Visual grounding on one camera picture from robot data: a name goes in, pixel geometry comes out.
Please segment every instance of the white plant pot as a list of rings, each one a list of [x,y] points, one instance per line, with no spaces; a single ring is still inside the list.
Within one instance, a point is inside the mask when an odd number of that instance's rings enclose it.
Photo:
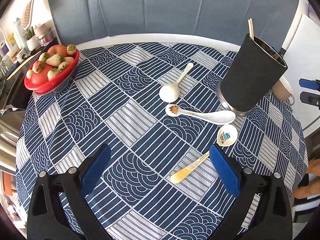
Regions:
[[[36,36],[33,36],[30,40],[27,41],[28,49],[30,51],[34,49],[39,49],[40,48],[40,43],[39,40]]]

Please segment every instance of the red apple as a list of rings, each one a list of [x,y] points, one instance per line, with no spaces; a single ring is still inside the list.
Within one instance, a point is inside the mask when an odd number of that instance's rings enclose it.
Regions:
[[[63,45],[54,45],[48,49],[49,56],[52,57],[54,54],[59,54],[62,57],[69,57],[67,54],[67,48]]]
[[[53,66],[48,64],[44,64],[44,68],[40,73],[34,73],[31,77],[31,81],[34,85],[41,85],[49,81],[48,79],[48,71],[53,69]]]

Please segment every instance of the potted plant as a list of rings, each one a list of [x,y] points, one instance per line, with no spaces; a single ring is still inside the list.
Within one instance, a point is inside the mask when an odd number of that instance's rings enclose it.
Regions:
[[[33,51],[34,49],[37,50],[38,48],[40,48],[40,43],[38,41],[38,38],[35,36],[33,27],[27,30],[26,39],[27,39],[27,46],[30,51]]]

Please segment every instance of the beige mug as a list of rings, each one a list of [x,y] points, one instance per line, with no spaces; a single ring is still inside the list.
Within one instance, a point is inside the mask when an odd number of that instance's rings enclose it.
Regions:
[[[272,93],[275,95],[277,99],[282,101],[287,106],[293,106],[294,104],[294,97],[293,97],[293,90],[290,86],[289,82],[285,79],[284,76],[280,77],[277,83],[271,89]],[[287,103],[286,100],[292,97],[293,102]]]

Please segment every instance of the mug handle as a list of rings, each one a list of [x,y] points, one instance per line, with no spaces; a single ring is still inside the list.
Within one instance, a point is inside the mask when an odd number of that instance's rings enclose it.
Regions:
[[[289,98],[292,98],[293,99],[293,103],[287,103],[286,101],[283,101],[283,103],[285,104],[285,105],[287,105],[287,106],[293,106],[293,104],[294,104],[294,97],[293,97],[293,95],[292,96],[290,96]]]

